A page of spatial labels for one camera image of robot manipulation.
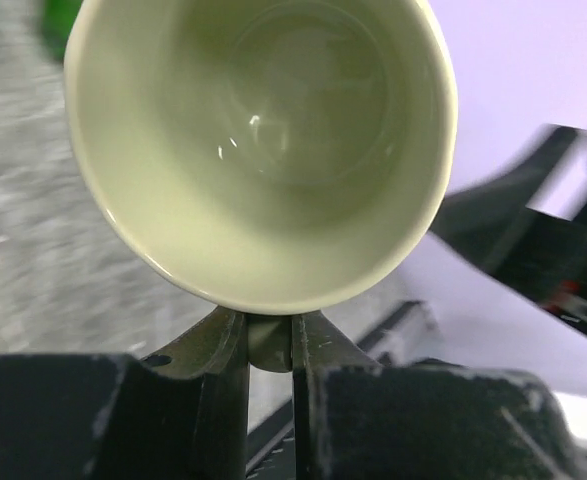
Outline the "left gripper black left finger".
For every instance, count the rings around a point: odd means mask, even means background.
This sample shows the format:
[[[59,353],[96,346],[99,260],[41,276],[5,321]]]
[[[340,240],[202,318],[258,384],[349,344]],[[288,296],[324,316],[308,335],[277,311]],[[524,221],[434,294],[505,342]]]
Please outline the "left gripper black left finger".
[[[143,359],[154,375],[151,445],[171,479],[243,479],[248,426],[248,329],[217,307]]]

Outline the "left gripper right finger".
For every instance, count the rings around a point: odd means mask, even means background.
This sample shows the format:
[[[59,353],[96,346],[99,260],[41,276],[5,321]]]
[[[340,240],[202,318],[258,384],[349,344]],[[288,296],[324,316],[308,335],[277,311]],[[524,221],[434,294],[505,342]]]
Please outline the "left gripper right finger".
[[[298,479],[386,479],[384,367],[322,313],[292,320],[293,404]]]

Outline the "green mug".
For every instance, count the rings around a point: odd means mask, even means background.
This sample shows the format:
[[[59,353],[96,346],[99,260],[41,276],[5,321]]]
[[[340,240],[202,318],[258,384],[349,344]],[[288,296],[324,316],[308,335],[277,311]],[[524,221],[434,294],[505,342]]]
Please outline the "green mug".
[[[86,1],[64,90],[107,221],[247,314],[263,370],[290,369],[292,317],[407,257],[449,183],[457,87],[426,1]]]

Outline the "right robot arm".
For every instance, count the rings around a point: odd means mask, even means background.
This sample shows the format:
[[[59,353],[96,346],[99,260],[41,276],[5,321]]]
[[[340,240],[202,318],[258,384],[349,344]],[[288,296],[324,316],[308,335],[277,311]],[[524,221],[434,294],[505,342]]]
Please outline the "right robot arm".
[[[475,268],[587,337],[587,201],[571,219],[529,207],[587,131],[551,125],[505,173],[445,197],[431,232]]]

